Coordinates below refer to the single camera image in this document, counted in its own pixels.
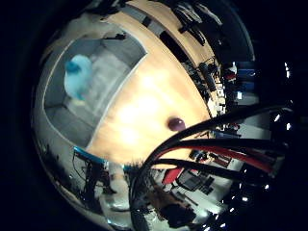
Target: light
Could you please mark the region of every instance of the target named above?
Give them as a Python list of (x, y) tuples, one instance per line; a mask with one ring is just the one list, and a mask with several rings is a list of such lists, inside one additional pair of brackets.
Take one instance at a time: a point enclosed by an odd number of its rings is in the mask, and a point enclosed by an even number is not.
[(277, 122), (279, 118), (280, 118), (280, 114), (278, 114), (273, 121)]
[(287, 123), (287, 131), (289, 131), (291, 128), (291, 124), (290, 123)]
[(238, 91), (237, 98), (238, 98), (238, 99), (243, 99), (243, 94), (242, 94), (240, 91)]

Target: dark background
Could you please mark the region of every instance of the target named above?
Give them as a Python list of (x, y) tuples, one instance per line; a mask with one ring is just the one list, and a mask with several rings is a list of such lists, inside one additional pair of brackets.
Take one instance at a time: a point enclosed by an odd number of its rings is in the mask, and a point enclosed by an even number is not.
[[(49, 183), (40, 166), (29, 128), (31, 88), (38, 80), (38, 59), (55, 28), (87, 1), (10, 1), (1, 12), (1, 201), (6, 229), (99, 230), (75, 212)], [(292, 144), (272, 190), (257, 195), (232, 230), (288, 231), (305, 227), (307, 214), (307, 19), (304, 1), (234, 0), (251, 38), (260, 69), (262, 100), (295, 102)], [(284, 62), (293, 70), (286, 81)]]

